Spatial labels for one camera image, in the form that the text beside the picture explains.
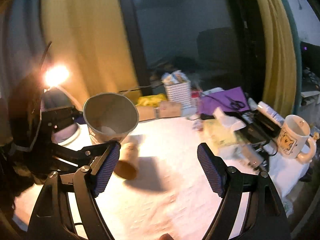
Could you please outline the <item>thumb tip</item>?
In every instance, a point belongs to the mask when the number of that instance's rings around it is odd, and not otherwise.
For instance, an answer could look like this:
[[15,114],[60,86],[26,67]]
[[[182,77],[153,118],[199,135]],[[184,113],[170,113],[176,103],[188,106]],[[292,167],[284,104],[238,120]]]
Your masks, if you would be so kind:
[[174,240],[174,239],[170,234],[165,233],[165,234],[161,235],[161,237],[159,237],[158,240]]

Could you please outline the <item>brown paper cup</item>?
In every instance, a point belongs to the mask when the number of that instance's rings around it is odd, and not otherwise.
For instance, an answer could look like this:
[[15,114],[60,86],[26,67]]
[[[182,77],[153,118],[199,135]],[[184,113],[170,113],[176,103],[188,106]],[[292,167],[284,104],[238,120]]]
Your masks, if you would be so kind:
[[127,142],[120,149],[114,173],[126,180],[134,180],[138,174],[139,150],[136,142]]
[[83,116],[93,144],[122,142],[139,122],[135,105],[117,93],[100,93],[87,99]]

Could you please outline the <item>yellow curtain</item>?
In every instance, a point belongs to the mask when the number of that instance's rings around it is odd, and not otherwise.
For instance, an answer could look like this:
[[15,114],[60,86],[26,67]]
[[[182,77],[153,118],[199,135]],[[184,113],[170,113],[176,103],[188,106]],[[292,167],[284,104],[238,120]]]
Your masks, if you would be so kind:
[[54,62],[69,71],[62,87],[81,105],[96,94],[122,90],[137,102],[140,92],[119,0],[41,0],[41,18]]

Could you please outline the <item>white desk lamp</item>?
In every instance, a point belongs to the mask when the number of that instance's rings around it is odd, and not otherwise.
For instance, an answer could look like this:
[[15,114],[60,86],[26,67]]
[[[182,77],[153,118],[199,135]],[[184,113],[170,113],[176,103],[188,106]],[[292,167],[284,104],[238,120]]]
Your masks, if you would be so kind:
[[66,65],[58,63],[50,66],[44,74],[44,95],[42,110],[48,112],[52,122],[53,142],[67,146],[80,135],[79,107],[76,100],[62,87],[68,81],[70,72]]

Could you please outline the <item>white perforated basket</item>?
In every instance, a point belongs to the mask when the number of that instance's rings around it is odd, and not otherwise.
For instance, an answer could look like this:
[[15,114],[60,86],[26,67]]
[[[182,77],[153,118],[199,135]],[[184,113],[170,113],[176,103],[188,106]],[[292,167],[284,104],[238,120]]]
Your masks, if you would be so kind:
[[182,108],[191,107],[191,84],[190,82],[178,83],[165,86],[165,91],[169,101],[182,104]]

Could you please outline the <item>brown paper cup lying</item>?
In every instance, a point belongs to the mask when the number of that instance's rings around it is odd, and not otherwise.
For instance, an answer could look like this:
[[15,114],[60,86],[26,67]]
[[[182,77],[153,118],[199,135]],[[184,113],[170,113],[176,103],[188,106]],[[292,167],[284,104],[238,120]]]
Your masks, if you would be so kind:
[[134,180],[138,174],[139,150],[136,142],[127,142],[120,149],[114,173],[126,180]]

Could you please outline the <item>yellow tissue pack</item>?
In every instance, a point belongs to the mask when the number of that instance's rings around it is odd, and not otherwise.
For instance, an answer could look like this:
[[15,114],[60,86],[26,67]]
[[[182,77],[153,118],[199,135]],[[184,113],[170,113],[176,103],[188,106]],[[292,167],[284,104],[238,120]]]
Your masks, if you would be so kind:
[[234,117],[228,116],[221,107],[213,111],[213,119],[203,121],[203,132],[215,147],[236,145],[238,139],[235,133],[246,127],[246,124]]

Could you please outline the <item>black scissors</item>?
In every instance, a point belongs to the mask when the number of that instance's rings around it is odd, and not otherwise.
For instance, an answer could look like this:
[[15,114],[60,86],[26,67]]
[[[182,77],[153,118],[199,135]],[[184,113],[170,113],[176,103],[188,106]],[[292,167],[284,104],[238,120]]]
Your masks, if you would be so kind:
[[235,111],[240,111],[246,107],[242,101],[234,100],[228,96],[225,96],[225,98],[229,101],[229,107]]

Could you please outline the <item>black electronic device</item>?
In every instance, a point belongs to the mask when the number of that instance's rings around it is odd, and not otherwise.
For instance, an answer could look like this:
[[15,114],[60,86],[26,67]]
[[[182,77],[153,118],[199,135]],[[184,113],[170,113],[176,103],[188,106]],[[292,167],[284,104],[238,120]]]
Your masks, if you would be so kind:
[[253,145],[267,145],[280,132],[280,127],[258,110],[242,113],[240,117],[246,126],[239,133]]

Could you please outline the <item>yellow plastic bag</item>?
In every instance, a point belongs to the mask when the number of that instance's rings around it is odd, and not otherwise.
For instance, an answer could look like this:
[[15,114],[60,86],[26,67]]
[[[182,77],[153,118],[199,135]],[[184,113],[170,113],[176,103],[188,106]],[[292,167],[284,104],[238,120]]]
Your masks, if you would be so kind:
[[165,94],[157,94],[157,95],[148,95],[139,97],[136,106],[150,106],[150,107],[159,107],[159,104],[162,101],[167,101],[167,97]]

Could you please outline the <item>purple cloth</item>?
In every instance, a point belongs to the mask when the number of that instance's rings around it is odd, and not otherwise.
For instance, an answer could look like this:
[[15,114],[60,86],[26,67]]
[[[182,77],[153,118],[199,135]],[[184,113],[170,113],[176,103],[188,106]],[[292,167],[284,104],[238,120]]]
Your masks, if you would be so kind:
[[[240,111],[235,111],[229,107],[229,101],[225,98],[228,96],[234,100],[242,101],[246,107]],[[250,110],[247,99],[241,87],[235,87],[228,90],[218,92],[202,92],[199,103],[199,112],[202,114],[212,115],[214,111],[220,107],[225,113],[229,112],[247,112]]]

